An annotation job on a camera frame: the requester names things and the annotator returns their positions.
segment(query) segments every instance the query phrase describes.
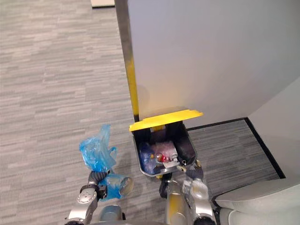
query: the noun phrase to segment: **yellow stripe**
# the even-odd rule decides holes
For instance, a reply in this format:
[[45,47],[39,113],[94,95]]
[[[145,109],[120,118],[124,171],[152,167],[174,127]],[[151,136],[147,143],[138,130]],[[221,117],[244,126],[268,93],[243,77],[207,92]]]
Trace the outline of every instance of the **yellow stripe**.
[[132,105],[133,115],[137,116],[139,114],[139,104],[137,100],[137,89],[136,89],[136,81],[135,81],[135,65],[133,62],[133,58],[130,59],[126,64],[126,73],[127,80],[129,86],[129,93]]

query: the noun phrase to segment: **blue plastic bag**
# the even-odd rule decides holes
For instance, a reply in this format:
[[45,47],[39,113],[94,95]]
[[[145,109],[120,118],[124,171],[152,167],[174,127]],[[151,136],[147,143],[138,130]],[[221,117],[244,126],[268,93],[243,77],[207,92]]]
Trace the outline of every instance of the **blue plastic bag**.
[[99,185],[107,185],[107,197],[100,201],[105,202],[112,198],[121,199],[127,196],[133,189],[133,181],[130,177],[110,172],[100,181]]
[[84,140],[79,145],[85,164],[93,171],[107,172],[116,165],[117,148],[108,149],[110,126],[103,125],[96,136]]
[[157,163],[154,159],[154,151],[151,149],[151,146],[148,143],[142,142],[139,145],[139,150],[142,169],[146,173],[154,174],[154,168]]

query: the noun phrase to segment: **gray carpet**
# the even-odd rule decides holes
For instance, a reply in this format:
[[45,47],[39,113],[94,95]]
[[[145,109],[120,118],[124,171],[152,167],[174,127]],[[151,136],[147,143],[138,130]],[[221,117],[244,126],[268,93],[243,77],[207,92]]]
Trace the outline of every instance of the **gray carpet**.
[[[98,211],[118,203],[129,219],[162,221],[160,182],[139,172],[128,132],[115,9],[88,0],[3,0],[0,9],[0,223],[63,224],[89,174],[78,144],[104,123],[119,150],[115,171],[135,187]],[[277,178],[246,124],[190,134],[212,194]]]

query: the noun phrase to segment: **trash bin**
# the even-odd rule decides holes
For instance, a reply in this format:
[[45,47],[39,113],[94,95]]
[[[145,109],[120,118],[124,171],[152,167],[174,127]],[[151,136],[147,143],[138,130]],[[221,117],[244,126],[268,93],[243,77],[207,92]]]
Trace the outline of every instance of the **trash bin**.
[[139,149],[141,143],[149,143],[152,145],[172,141],[178,154],[179,164],[181,166],[193,164],[197,159],[197,153],[183,124],[183,120],[202,115],[202,112],[196,110],[183,110],[145,118],[142,121],[130,125],[129,131],[133,134],[136,156],[141,172],[147,176],[155,177],[166,173],[172,173],[177,170],[176,166],[165,168],[161,165],[155,169],[154,174],[145,172],[141,162],[141,152]]

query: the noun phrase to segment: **white wall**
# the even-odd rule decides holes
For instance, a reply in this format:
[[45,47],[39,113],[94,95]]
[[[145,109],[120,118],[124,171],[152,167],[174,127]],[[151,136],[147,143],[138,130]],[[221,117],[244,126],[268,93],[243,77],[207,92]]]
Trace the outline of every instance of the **white wall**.
[[300,175],[300,78],[249,118],[285,176]]
[[298,0],[129,0],[141,118],[246,117],[300,76]]

